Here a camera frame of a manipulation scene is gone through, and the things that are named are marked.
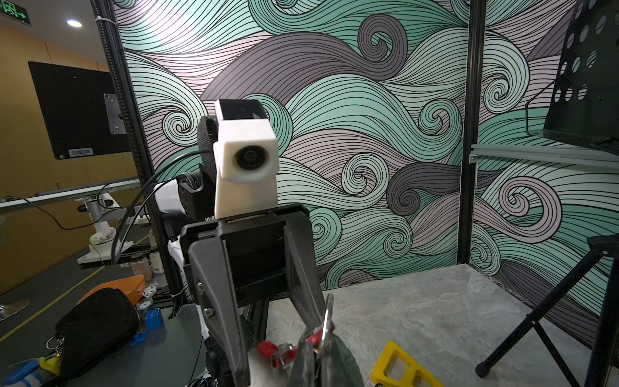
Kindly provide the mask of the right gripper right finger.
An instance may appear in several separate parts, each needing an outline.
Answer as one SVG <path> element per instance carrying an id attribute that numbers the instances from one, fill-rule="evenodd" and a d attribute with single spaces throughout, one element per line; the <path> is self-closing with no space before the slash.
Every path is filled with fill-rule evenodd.
<path id="1" fill-rule="evenodd" d="M 322 385 L 362 387 L 364 379 L 353 354 L 338 335 L 331 335 L 322 353 Z"/>

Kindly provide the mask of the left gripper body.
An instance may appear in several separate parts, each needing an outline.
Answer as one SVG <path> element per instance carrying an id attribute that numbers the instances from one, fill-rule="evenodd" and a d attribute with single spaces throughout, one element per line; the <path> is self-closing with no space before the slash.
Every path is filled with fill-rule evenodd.
<path id="1" fill-rule="evenodd" d="M 197 297 L 206 288 L 200 274 L 226 279 L 225 269 L 230 269 L 240 305 L 285 293 L 285 224 L 309 218 L 307 208 L 293 204 L 245 214 L 242 218 L 186 225 L 180 233 L 180 244 L 184 270 L 192 276 L 192 295 Z"/>

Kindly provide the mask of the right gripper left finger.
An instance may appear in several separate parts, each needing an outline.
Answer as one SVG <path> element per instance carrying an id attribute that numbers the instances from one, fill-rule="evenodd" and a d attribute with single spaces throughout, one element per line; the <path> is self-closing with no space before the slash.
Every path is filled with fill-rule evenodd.
<path id="1" fill-rule="evenodd" d="M 316 387 L 318 385 L 318 361 L 314 352 L 314 346 L 309 342 L 303 342 L 298 347 L 296 358 L 293 362 L 288 387 Z"/>

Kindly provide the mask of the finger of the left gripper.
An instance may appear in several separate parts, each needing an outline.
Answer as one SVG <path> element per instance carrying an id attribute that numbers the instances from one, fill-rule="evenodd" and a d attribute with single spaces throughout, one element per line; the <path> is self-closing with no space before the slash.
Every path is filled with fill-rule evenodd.
<path id="1" fill-rule="evenodd" d="M 206 325 L 227 355 L 236 386 L 251 384 L 247 348 L 231 267 L 223 243 L 199 240 L 189 247 L 188 256 L 198 300 L 206 313 Z"/>
<path id="2" fill-rule="evenodd" d="M 307 328 L 322 323 L 326 302 L 316 270 L 311 226 L 287 223 L 285 266 L 287 293 Z"/>

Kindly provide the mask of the red white plush keychain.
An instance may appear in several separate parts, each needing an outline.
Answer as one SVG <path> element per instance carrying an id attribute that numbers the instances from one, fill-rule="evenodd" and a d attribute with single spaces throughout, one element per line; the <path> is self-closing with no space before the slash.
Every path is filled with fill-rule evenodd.
<path id="1" fill-rule="evenodd" d="M 325 337 L 320 333 L 309 336 L 303 342 L 309 342 L 314 346 L 316 360 L 318 361 L 317 375 L 318 385 L 322 385 L 322 353 L 326 349 L 327 340 L 331 332 Z M 250 386 L 287 386 L 296 358 L 298 347 L 290 343 L 275 345 L 269 341 L 263 341 L 248 353 Z"/>

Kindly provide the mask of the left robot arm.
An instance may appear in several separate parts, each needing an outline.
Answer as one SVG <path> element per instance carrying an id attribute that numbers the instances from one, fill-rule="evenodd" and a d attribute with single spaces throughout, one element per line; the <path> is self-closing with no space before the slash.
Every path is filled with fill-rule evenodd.
<path id="1" fill-rule="evenodd" d="M 254 99 L 222 99 L 198 125 L 198 177 L 151 182 L 157 206 L 190 219 L 178 237 L 179 261 L 212 340 L 222 349 L 224 377 L 251 384 L 240 310 L 285 294 L 309 328 L 325 301 L 316 271 L 309 211 L 278 202 L 278 143 Z"/>

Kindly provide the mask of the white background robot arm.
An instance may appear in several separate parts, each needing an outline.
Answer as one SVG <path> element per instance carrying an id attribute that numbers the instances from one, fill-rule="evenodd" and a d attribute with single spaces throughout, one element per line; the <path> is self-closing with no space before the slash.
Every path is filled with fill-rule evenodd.
<path id="1" fill-rule="evenodd" d="M 126 214 L 126 209 L 109 193 L 101 193 L 82 198 L 80 212 L 87 212 L 93 222 L 94 233 L 89 239 L 88 253 L 77 259 L 82 269 L 112 263 L 112 244 L 117 230 L 111 226 L 111 220 L 119 220 Z"/>

